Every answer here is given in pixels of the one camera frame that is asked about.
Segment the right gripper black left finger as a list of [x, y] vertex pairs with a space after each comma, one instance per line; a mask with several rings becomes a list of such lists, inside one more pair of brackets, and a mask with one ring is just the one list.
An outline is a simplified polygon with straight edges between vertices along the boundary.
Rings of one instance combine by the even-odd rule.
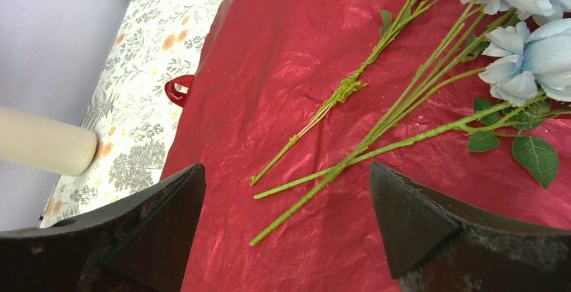
[[2, 291], [180, 291], [203, 199], [191, 165], [46, 228], [1, 233]]

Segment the red ribbon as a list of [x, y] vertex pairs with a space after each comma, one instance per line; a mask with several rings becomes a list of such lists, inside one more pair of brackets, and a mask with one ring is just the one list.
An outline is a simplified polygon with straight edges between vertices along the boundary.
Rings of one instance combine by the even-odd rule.
[[183, 108], [187, 102], [194, 78], [194, 75], [181, 75], [167, 81], [164, 85], [164, 92], [167, 98], [173, 104]]

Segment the brown and red wrapping paper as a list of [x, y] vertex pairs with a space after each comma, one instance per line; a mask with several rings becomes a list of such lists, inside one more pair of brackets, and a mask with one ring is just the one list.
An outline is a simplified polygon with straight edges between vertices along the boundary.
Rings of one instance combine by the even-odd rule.
[[[570, 114], [529, 131], [560, 163], [544, 188], [512, 156], [510, 137], [468, 149], [447, 131], [346, 168], [256, 246], [250, 241], [317, 185], [257, 195], [335, 166], [396, 102], [465, 6], [438, 0], [413, 19], [360, 76], [366, 87], [336, 105], [255, 185], [290, 137], [379, 41], [379, 10], [406, 0], [225, 0], [201, 61], [163, 174], [205, 168], [206, 193], [183, 291], [398, 291], [390, 275], [369, 185], [383, 163], [465, 203], [505, 217], [570, 228]], [[439, 89], [372, 144], [379, 149], [491, 104], [472, 75]]]

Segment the light blue flower stem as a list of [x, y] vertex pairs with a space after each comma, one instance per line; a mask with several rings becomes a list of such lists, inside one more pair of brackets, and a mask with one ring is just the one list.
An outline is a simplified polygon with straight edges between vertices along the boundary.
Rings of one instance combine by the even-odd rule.
[[[468, 137], [470, 151], [495, 149], [510, 137], [513, 158], [547, 188], [559, 170], [556, 150], [529, 134], [548, 120], [570, 113], [552, 102], [570, 101], [570, 0], [460, 0], [465, 6], [433, 53], [422, 63], [396, 102], [351, 153], [335, 166], [257, 195], [265, 198], [311, 180], [317, 185], [251, 241], [256, 246], [334, 181], [346, 168], [447, 131]], [[439, 89], [477, 75], [495, 104], [474, 101], [471, 115], [396, 143], [372, 144]]]

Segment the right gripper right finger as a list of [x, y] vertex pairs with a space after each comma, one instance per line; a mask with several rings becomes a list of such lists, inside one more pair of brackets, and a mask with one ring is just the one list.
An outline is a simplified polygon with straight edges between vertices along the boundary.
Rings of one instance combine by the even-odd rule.
[[383, 163], [369, 185], [390, 275], [402, 291], [569, 291], [570, 232], [511, 219]]

